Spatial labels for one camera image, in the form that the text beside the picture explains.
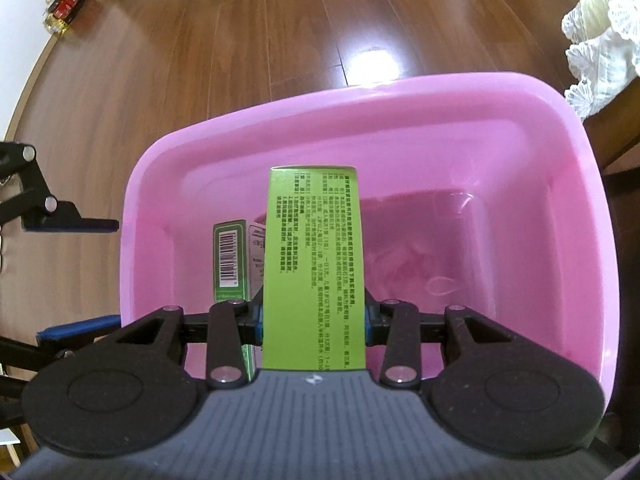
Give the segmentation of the white green clover box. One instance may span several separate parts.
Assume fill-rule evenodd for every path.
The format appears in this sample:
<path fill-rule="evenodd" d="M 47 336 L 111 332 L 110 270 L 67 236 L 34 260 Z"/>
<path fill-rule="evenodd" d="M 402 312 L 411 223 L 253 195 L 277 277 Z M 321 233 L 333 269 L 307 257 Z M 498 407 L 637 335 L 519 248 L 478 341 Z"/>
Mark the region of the white green clover box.
<path fill-rule="evenodd" d="M 367 365 L 355 168 L 270 171 L 262 364 L 268 370 L 362 370 Z"/>

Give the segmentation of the green white spray box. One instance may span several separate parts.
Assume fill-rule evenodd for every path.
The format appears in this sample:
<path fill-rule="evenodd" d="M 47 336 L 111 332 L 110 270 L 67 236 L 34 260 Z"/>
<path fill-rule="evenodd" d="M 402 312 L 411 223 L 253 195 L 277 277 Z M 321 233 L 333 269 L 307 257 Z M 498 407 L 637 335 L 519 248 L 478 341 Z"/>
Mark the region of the green white spray box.
<path fill-rule="evenodd" d="M 252 300 L 264 284 L 266 227 L 247 220 L 213 227 L 214 301 Z"/>

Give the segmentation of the pink plastic bin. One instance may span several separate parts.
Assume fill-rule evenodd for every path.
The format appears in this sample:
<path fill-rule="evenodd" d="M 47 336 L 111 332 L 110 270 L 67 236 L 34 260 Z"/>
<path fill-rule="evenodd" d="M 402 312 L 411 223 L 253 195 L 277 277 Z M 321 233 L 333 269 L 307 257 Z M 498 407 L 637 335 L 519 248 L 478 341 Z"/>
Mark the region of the pink plastic bin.
<path fill-rule="evenodd" d="M 262 218 L 275 166 L 351 166 L 378 299 L 494 318 L 614 385 L 614 236 L 582 123 L 514 73 L 424 76 L 271 102 L 164 136 L 129 179 L 125 322 L 214 301 L 213 228 Z"/>

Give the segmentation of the white lace cloth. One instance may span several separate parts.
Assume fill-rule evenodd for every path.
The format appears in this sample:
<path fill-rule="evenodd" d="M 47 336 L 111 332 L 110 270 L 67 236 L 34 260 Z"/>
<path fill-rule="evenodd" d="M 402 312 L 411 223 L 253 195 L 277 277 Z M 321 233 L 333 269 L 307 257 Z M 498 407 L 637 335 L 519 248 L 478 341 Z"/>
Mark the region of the white lace cloth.
<path fill-rule="evenodd" d="M 565 55 L 576 79 L 564 96 L 585 120 L 639 77 L 639 0 L 579 0 L 561 29 L 570 40 Z"/>

